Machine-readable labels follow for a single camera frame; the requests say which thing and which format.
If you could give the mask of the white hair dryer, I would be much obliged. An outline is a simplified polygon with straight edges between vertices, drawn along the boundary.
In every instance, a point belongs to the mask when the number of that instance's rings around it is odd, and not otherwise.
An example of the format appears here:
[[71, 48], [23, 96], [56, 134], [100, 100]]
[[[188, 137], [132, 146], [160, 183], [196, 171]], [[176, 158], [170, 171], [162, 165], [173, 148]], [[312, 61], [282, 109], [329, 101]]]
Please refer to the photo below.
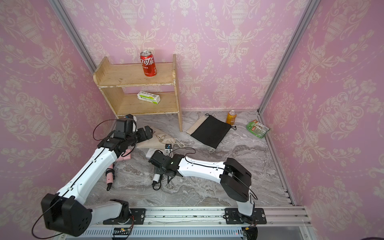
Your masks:
[[[149, 160], [152, 157], [152, 155], [155, 153], [155, 151], [160, 151], [164, 155], [168, 155], [168, 153], [169, 153], [169, 150], [167, 150], [167, 149], [160, 150], [160, 149], [149, 148], [148, 152], [146, 153], [146, 159]], [[161, 189], [162, 179], [163, 179], [163, 175], [160, 174], [160, 170], [157, 167], [154, 167], [154, 177], [153, 177], [153, 182], [152, 182], [153, 190], [158, 191]]]

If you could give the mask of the beige linen drawstring bag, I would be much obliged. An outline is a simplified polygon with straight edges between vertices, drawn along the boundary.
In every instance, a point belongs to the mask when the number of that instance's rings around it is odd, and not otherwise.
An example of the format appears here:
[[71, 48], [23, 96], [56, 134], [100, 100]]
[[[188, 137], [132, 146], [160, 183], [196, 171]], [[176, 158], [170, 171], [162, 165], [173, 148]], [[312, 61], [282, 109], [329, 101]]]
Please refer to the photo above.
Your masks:
[[153, 130], [153, 137], [149, 140], [138, 143], [136, 148], [138, 149], [159, 149], [164, 150], [166, 144], [171, 144], [173, 147], [183, 148], [185, 145], [180, 142], [178, 139], [173, 138], [169, 134], [155, 128], [151, 127]]

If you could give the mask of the black drawstring pouch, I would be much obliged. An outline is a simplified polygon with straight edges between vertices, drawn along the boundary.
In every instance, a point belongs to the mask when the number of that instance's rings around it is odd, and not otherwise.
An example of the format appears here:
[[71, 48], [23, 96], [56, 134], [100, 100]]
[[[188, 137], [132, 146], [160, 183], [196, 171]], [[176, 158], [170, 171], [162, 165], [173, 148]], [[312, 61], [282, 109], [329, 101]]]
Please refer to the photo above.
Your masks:
[[205, 114], [208, 118], [203, 124], [192, 134], [195, 138], [204, 145], [216, 149], [227, 135], [230, 129], [236, 130], [236, 126], [231, 126], [225, 122], [218, 120], [212, 115]]

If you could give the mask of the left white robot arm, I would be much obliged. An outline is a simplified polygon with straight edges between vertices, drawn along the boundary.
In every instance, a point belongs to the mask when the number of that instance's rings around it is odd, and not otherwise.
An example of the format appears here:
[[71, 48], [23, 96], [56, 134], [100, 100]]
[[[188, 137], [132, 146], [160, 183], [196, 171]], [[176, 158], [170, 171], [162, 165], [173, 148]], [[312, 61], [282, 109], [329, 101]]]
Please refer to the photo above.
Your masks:
[[56, 194], [43, 197], [41, 218], [47, 229], [78, 237], [99, 222], [113, 220], [125, 224], [133, 219], [127, 201], [112, 199], [93, 207], [85, 205], [90, 191], [108, 167], [122, 154], [130, 154], [136, 144], [153, 137], [149, 126], [137, 127], [133, 115], [115, 122], [115, 129], [99, 140], [96, 150], [81, 170]]

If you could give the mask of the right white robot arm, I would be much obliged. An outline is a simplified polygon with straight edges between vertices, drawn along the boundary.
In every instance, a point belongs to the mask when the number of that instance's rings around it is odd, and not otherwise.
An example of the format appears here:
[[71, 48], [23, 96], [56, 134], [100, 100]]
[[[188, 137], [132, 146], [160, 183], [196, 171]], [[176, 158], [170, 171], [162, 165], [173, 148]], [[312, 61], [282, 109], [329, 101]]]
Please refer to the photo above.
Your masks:
[[207, 162], [180, 154], [170, 157], [156, 150], [149, 163], [155, 167], [157, 175], [167, 176], [168, 182], [174, 177], [196, 177], [220, 184], [237, 202], [240, 221], [250, 225], [256, 223], [253, 200], [257, 197], [251, 190], [252, 174], [237, 160], [227, 158], [224, 162]]

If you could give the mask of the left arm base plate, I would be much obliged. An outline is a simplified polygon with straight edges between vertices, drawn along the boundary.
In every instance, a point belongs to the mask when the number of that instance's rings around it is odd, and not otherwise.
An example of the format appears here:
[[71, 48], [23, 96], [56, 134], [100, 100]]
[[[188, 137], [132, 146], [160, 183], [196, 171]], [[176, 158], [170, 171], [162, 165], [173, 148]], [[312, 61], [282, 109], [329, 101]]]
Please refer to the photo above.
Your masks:
[[126, 221], [120, 221], [117, 219], [108, 219], [103, 221], [104, 225], [143, 225], [146, 217], [145, 208], [133, 208], [130, 209], [130, 216]]

